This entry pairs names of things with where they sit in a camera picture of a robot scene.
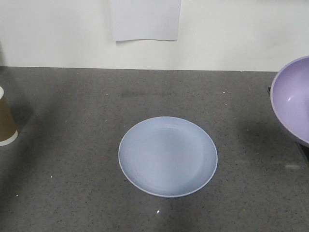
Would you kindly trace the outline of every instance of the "bowl rim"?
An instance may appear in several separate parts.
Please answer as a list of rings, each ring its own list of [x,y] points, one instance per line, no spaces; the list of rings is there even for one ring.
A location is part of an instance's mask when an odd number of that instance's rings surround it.
[[[210,177],[198,188],[190,191],[190,192],[186,192],[186,193],[183,193],[183,194],[178,194],[178,195],[164,195],[164,194],[158,194],[158,193],[153,193],[153,192],[150,192],[140,186],[138,186],[136,183],[134,183],[134,181],[132,181],[129,176],[125,173],[123,167],[122,167],[122,164],[121,164],[121,161],[120,161],[120,147],[121,147],[121,144],[124,140],[124,138],[127,136],[127,134],[134,128],[136,127],[138,124],[142,123],[142,122],[145,122],[145,121],[148,121],[148,120],[152,120],[152,119],[156,119],[156,118],[162,118],[162,117],[168,117],[168,118],[175,118],[175,119],[180,119],[180,120],[183,120],[183,121],[186,121],[188,123],[191,123],[193,124],[194,126],[198,127],[200,130],[202,130],[206,135],[207,137],[210,139],[213,147],[214,147],[214,151],[215,151],[215,156],[216,156],[216,164],[214,166],[214,169],[213,169],[213,172],[212,174],[210,175]],[[118,162],[119,162],[119,165],[120,165],[120,168],[121,168],[121,171],[123,172],[123,174],[126,176],[126,178],[131,182],[131,184],[133,184],[135,187],[137,187],[138,189],[142,190],[143,192],[146,192],[150,195],[153,195],[153,196],[156,196],[156,197],[164,197],[164,198],[178,198],[178,197],[184,197],[184,196],[187,196],[187,195],[190,195],[192,193],[195,193],[197,191],[199,191],[200,189],[202,189],[204,186],[206,186],[208,184],[208,182],[210,182],[210,180],[213,178],[216,170],[217,170],[217,167],[218,167],[218,151],[217,151],[217,148],[216,148],[216,145],[214,144],[214,141],[212,140],[212,138],[210,137],[210,135],[208,135],[200,126],[198,126],[197,124],[193,123],[193,122],[190,122],[186,119],[183,119],[183,118],[179,118],[179,117],[172,117],[172,116],[158,116],[158,117],[151,117],[151,118],[148,118],[148,119],[145,119],[137,124],[135,124],[133,127],[131,127],[123,136],[120,144],[119,144],[119,147],[118,147]]]
[[[285,128],[286,130],[288,130],[288,131],[291,133],[291,135],[293,135],[295,138],[301,140],[302,142],[306,143],[307,145],[309,145],[309,141],[306,140],[306,139],[304,139],[304,138],[302,138],[301,136],[295,134],[294,132],[292,132],[292,131],[287,127],[287,125],[283,122],[283,120],[280,118],[280,116],[279,116],[279,114],[278,114],[278,112],[277,112],[277,110],[276,110],[276,108],[275,108],[275,103],[274,103],[274,98],[273,98],[273,91],[274,91],[274,86],[275,86],[275,84],[276,84],[276,81],[277,81],[277,79],[279,78],[279,76],[281,75],[281,73],[282,73],[283,71],[285,71],[285,70],[286,70],[288,67],[290,67],[292,64],[297,63],[297,62],[299,62],[299,61],[301,61],[301,60],[304,60],[304,59],[308,59],[308,58],[309,58],[309,56],[304,56],[304,57],[297,58],[297,59],[292,60],[291,62],[287,63],[287,64],[286,64],[283,68],[281,68],[281,69],[279,70],[279,72],[276,74],[275,78],[273,79],[273,81],[272,81],[272,83],[271,83],[271,87],[270,87],[270,101],[271,101],[271,106],[272,106],[272,109],[273,109],[273,111],[274,111],[274,113],[275,113],[277,119],[278,119],[279,122],[284,126],[284,128]]]

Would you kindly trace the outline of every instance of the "white paper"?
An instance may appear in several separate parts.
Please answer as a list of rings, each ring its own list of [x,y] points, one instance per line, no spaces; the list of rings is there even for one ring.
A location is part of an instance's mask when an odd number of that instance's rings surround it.
[[[181,0],[111,0],[116,41],[177,40]]]

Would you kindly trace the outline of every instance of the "bowl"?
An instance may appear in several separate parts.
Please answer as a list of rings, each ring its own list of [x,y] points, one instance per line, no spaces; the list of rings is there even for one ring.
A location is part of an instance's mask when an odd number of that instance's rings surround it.
[[[177,117],[154,117],[132,127],[118,150],[127,179],[159,197],[182,197],[198,191],[212,178],[218,156],[210,136]]]
[[[309,147],[309,56],[290,62],[278,72],[270,99],[281,127]]]

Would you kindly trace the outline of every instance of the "paper cup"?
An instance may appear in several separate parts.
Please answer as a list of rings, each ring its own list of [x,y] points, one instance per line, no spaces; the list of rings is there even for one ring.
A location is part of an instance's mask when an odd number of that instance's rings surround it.
[[[18,136],[17,126],[3,95],[3,88],[0,87],[0,146],[10,144]]]

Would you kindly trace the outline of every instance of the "plate rim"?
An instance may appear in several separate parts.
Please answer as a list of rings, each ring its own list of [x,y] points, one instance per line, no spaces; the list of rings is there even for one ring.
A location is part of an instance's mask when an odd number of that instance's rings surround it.
[[[139,125],[140,123],[142,123],[142,122],[145,122],[145,121],[148,121],[148,120],[151,120],[151,119],[155,119],[155,118],[163,118],[163,117],[165,117],[165,118],[175,118],[175,119],[177,119],[177,120],[180,119],[180,120],[185,121],[186,123],[193,124],[195,127],[197,127],[198,129],[202,130],[202,131],[206,134],[206,136],[210,139],[211,144],[213,145],[213,148],[214,148],[214,151],[215,151],[215,157],[216,157],[216,164],[215,164],[215,167],[214,167],[214,169],[213,169],[213,171],[212,171],[212,174],[210,175],[210,177],[207,179],[207,181],[206,181],[205,183],[203,183],[200,187],[198,187],[198,188],[196,188],[196,189],[194,189],[194,190],[192,190],[192,191],[190,191],[190,192],[183,193],[183,194],[178,194],[178,195],[164,195],[164,194],[157,194],[157,193],[150,192],[150,191],[148,191],[148,190],[146,190],[146,189],[143,189],[142,187],[138,186],[136,183],[134,183],[134,182],[128,177],[128,175],[125,173],[125,171],[124,171],[124,169],[123,169],[123,167],[122,167],[122,164],[121,164],[121,161],[120,161],[120,148],[121,148],[121,145],[122,145],[123,140],[124,140],[125,137],[129,134],[129,132],[130,132],[134,127],[138,126],[138,125]],[[194,193],[194,192],[197,192],[197,191],[199,191],[201,188],[203,188],[205,185],[208,184],[208,182],[209,182],[209,181],[212,179],[212,177],[214,176],[214,174],[215,174],[215,172],[216,172],[216,170],[217,170],[217,167],[218,167],[218,151],[217,151],[216,145],[214,144],[212,138],[211,138],[200,126],[196,125],[195,123],[190,122],[190,121],[188,121],[188,120],[186,120],[186,119],[183,119],[183,118],[179,118],[179,117],[173,117],[173,116],[158,116],[158,117],[151,117],[151,118],[145,119],[145,120],[143,120],[143,121],[141,121],[141,122],[135,124],[133,127],[131,127],[131,128],[124,134],[124,136],[123,136],[123,138],[121,139],[121,142],[120,142],[120,144],[119,144],[119,147],[118,147],[118,162],[119,162],[119,165],[120,165],[120,168],[121,168],[122,173],[123,173],[123,174],[125,175],[125,177],[131,182],[131,184],[133,184],[133,185],[134,185],[135,187],[137,187],[138,189],[140,189],[140,190],[142,190],[143,192],[146,192],[146,193],[148,193],[148,194],[150,194],[150,195],[156,196],[156,197],[177,198],[177,197],[184,197],[184,196],[190,195],[190,194],[192,194],[192,193]]]

